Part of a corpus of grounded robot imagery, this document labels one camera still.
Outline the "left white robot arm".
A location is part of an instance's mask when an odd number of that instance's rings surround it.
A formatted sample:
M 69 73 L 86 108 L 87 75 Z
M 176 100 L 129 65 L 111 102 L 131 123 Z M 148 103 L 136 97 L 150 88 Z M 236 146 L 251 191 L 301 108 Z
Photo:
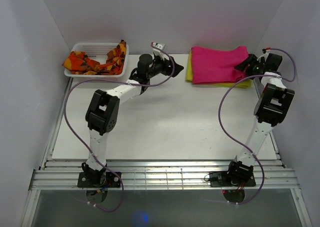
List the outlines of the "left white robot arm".
M 124 85 L 94 92 L 85 115 L 91 151 L 87 161 L 81 164 L 79 187 L 120 186 L 119 181 L 114 181 L 115 175 L 105 169 L 108 136 L 116 126 L 120 105 L 143 94 L 150 85 L 151 78 L 159 74 L 174 78 L 183 69 L 184 67 L 177 64 L 173 58 L 169 60 L 156 55 L 142 54 L 139 56 L 137 67 L 132 70 Z

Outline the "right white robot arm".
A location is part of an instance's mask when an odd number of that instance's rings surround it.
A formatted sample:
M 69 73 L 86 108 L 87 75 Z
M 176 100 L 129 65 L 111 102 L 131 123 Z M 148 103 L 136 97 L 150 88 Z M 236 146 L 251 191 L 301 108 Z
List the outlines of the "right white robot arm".
M 278 72 L 283 57 L 271 53 L 274 50 L 265 48 L 260 57 L 250 54 L 234 67 L 251 79 L 260 79 L 263 91 L 254 108 L 254 124 L 245 147 L 230 162 L 226 172 L 226 181 L 231 186 L 243 187 L 254 180 L 253 171 L 258 162 L 258 153 L 273 128 L 284 121 L 295 96 L 295 91 L 283 84 L 283 78 Z

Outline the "pink trousers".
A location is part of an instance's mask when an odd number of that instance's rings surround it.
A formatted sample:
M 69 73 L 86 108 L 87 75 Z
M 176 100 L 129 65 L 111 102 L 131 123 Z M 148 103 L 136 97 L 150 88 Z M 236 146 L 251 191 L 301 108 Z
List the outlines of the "pink trousers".
M 216 50 L 200 46 L 191 48 L 193 84 L 236 83 L 246 75 L 235 69 L 249 56 L 246 46 L 233 50 Z

